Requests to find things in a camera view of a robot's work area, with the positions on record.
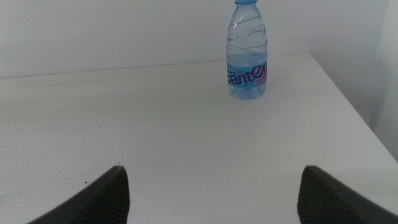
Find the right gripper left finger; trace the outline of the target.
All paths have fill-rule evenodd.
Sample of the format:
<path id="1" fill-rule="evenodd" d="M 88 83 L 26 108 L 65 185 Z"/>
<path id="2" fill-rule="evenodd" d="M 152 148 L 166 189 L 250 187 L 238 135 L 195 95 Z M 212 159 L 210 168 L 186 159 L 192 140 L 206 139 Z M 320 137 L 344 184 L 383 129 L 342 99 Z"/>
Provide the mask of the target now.
<path id="1" fill-rule="evenodd" d="M 129 207 L 127 172 L 123 166 L 114 166 L 32 223 L 126 223 Z"/>

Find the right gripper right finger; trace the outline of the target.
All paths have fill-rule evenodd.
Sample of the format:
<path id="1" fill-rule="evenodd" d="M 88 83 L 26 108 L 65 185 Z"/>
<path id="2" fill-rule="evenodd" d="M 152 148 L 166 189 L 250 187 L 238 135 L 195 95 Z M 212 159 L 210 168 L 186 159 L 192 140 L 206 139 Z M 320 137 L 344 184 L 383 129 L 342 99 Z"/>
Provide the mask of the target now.
<path id="1" fill-rule="evenodd" d="M 304 224 L 397 224 L 396 214 L 317 166 L 306 166 L 302 172 L 297 212 Z"/>

